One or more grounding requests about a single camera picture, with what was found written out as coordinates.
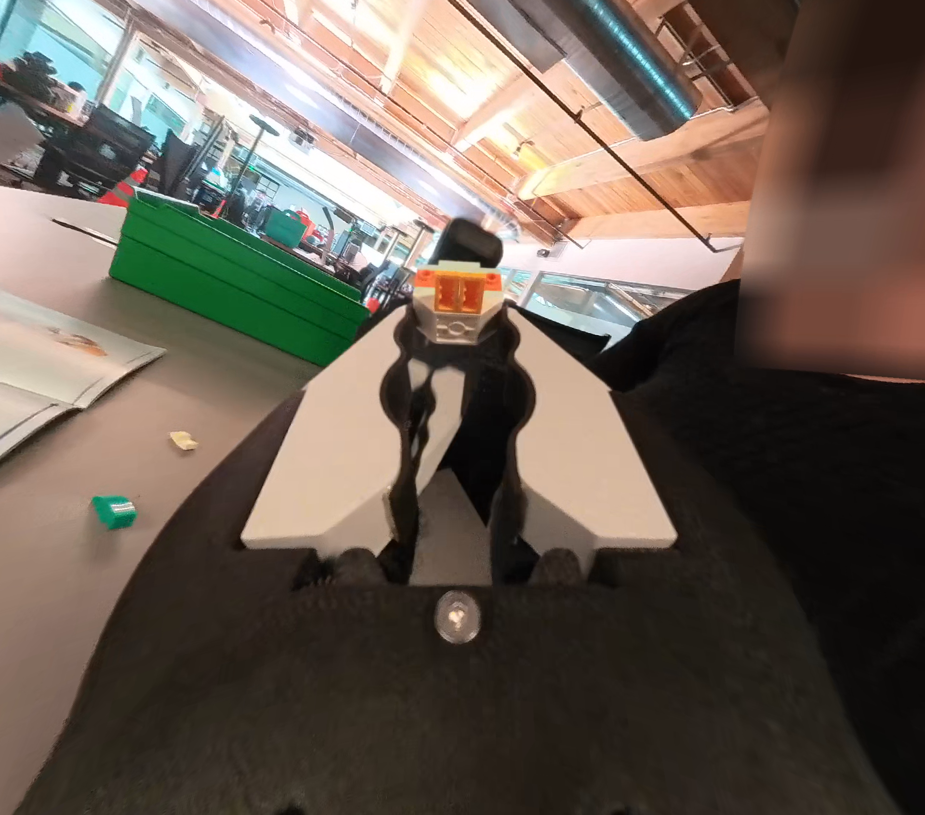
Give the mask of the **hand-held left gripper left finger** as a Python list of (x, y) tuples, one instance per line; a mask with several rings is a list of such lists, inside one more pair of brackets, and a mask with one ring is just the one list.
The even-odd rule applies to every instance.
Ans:
[(390, 312), (312, 379), (240, 534), (250, 550), (355, 548), (411, 566), (420, 529), (409, 372), (415, 320)]

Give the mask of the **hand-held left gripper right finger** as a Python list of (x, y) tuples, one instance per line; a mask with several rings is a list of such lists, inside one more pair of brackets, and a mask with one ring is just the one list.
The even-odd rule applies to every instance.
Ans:
[(492, 570), (550, 551), (662, 551), (678, 533), (606, 384), (506, 303), (480, 324), (462, 417), (462, 486)]

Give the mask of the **small multicoloured lego model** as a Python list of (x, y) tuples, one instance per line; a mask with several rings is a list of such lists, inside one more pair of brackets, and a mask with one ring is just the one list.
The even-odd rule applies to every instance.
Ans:
[(411, 304), (418, 330), (440, 346), (473, 347), (497, 327), (504, 306), (502, 273), (477, 263), (420, 267)]

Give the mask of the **green lego box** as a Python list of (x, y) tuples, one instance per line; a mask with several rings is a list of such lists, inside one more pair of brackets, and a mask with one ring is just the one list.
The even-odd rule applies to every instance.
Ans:
[(188, 202), (138, 189), (110, 277), (324, 367), (369, 317), (357, 289)]

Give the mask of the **small green lego piece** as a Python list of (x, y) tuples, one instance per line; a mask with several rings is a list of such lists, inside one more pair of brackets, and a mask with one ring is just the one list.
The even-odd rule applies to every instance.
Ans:
[(138, 515), (133, 501), (123, 496), (94, 496), (91, 499), (91, 507), (101, 525), (108, 531), (131, 527)]

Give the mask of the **lego instruction booklet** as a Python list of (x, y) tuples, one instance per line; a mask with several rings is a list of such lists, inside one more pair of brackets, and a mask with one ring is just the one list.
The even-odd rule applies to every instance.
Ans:
[(1, 457), (165, 355), (1, 292)]

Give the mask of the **black chair headrest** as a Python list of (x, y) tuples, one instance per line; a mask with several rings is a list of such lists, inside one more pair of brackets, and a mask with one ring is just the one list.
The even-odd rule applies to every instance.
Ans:
[(473, 264), (484, 269), (499, 267), (502, 241), (491, 232), (465, 218), (452, 219), (440, 235), (430, 263)]

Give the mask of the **black office chair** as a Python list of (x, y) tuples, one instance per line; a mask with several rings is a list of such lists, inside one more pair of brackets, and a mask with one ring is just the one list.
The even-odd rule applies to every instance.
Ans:
[(96, 106), (83, 124), (62, 124), (44, 141), (31, 184), (47, 193), (95, 199), (133, 173), (154, 144), (146, 128)]
[(217, 140), (218, 128), (207, 132), (204, 140), (187, 143), (168, 129), (153, 165), (158, 175), (157, 192), (171, 199), (195, 204), (206, 177), (205, 161)]

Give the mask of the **black hanging ceiling panel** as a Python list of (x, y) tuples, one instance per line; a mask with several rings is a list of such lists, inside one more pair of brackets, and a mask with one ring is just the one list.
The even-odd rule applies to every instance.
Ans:
[(512, 0), (465, 1), (538, 73), (546, 73), (564, 60), (561, 47)]

